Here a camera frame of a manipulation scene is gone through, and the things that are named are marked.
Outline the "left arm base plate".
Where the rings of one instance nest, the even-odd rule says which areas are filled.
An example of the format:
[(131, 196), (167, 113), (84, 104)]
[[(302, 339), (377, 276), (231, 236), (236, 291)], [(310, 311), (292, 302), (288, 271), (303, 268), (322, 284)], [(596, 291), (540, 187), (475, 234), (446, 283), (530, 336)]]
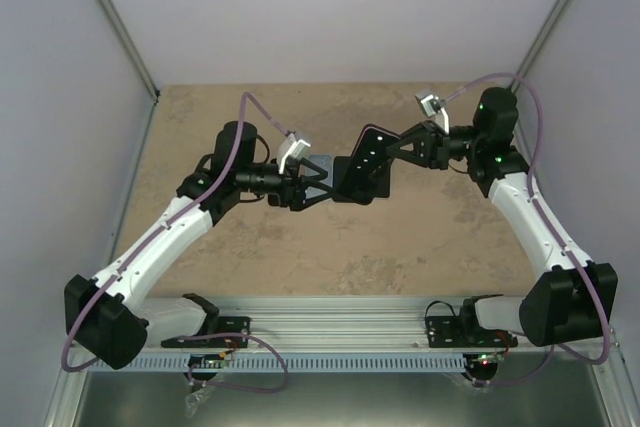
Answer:
[[(217, 325), (203, 325), (196, 333), (196, 336), (203, 336), (207, 334), (222, 334), (222, 333), (250, 333), (251, 318), (247, 316), (220, 316), (218, 318)], [(211, 348), (211, 349), (223, 349), (223, 350), (235, 350), (238, 348), (245, 348), (248, 341), (240, 337), (225, 337), (206, 340), (178, 340), (168, 339), (161, 342), (162, 348)]]

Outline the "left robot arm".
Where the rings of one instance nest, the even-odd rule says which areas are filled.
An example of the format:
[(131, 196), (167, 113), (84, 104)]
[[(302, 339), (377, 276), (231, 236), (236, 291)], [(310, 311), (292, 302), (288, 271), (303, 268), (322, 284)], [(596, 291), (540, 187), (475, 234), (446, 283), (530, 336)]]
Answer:
[(306, 140), (290, 134), (284, 155), (254, 160), (259, 135), (250, 123), (228, 122), (214, 150), (203, 156), (168, 207), (124, 254), (91, 278), (74, 276), (64, 289), (68, 344), (77, 343), (113, 369), (131, 363), (145, 347), (192, 341), (213, 343), (219, 310), (195, 294), (170, 303), (148, 295), (181, 254), (207, 234), (243, 193), (265, 196), (292, 211), (311, 206), (309, 188), (328, 191), (328, 172), (310, 162)]

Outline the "silver-edged black smartphone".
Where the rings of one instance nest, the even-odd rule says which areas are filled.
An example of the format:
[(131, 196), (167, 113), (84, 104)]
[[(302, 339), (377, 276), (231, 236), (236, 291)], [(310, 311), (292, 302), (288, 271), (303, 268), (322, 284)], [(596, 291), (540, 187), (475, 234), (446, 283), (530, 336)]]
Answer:
[(388, 199), (391, 193), (391, 167), (390, 162), (376, 168), (370, 175), (373, 184), (373, 197)]

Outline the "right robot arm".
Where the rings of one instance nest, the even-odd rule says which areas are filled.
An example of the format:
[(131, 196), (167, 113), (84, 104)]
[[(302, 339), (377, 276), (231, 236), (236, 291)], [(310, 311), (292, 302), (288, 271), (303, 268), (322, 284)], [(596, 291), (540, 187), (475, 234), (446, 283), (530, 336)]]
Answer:
[(466, 300), (458, 323), (462, 340), (481, 346), (495, 331), (504, 331), (538, 347), (592, 338), (608, 344), (617, 274), (576, 245), (540, 193), (532, 164), (513, 144), (516, 96), (502, 87), (484, 90), (471, 125), (458, 127), (450, 125), (437, 95), (423, 90), (415, 98), (426, 119), (401, 134), (388, 154), (440, 170), (452, 160), (466, 161), (470, 179), (506, 219), (536, 278), (523, 297)]

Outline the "phone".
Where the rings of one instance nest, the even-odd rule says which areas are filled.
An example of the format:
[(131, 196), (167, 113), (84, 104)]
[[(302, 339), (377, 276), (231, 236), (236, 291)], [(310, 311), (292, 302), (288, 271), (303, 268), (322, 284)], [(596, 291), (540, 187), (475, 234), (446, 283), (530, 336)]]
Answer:
[(374, 199), (373, 184), (370, 180), (371, 173), (387, 162), (392, 164), (386, 151), (386, 143), (396, 133), (391, 132), (374, 124), (366, 124), (356, 141), (356, 144), (349, 155), (352, 158), (351, 168), (356, 173), (356, 190), (353, 198), (355, 204), (369, 205)]
[(270, 193), (267, 195), (268, 204), (272, 207), (288, 208), (291, 202), (290, 195), (286, 192)]

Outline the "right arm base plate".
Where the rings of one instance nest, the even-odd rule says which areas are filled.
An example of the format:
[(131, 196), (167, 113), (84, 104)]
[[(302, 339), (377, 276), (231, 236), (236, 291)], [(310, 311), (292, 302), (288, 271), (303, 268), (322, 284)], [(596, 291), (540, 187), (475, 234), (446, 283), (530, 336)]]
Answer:
[(465, 300), (458, 310), (447, 302), (432, 301), (424, 312), (424, 326), (431, 348), (502, 347), (509, 350), (518, 346), (515, 335), (481, 327), (471, 300)]

